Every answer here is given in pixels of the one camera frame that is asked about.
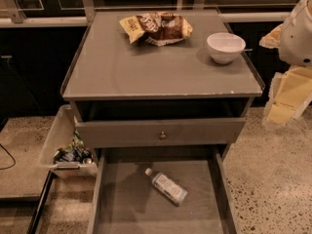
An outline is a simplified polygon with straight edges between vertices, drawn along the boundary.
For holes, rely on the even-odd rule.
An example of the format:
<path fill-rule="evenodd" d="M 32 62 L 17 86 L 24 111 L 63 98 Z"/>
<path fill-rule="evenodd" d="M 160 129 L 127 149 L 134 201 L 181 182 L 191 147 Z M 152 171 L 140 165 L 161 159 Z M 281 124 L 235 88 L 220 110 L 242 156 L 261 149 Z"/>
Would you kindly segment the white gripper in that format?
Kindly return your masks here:
<path fill-rule="evenodd" d="M 263 36 L 259 45 L 279 48 L 280 59 L 291 65 L 284 74 L 275 73 L 264 109 L 266 121 L 285 125 L 312 101 L 312 68 L 303 67 L 312 65 L 312 0 L 300 0 L 283 25 Z"/>

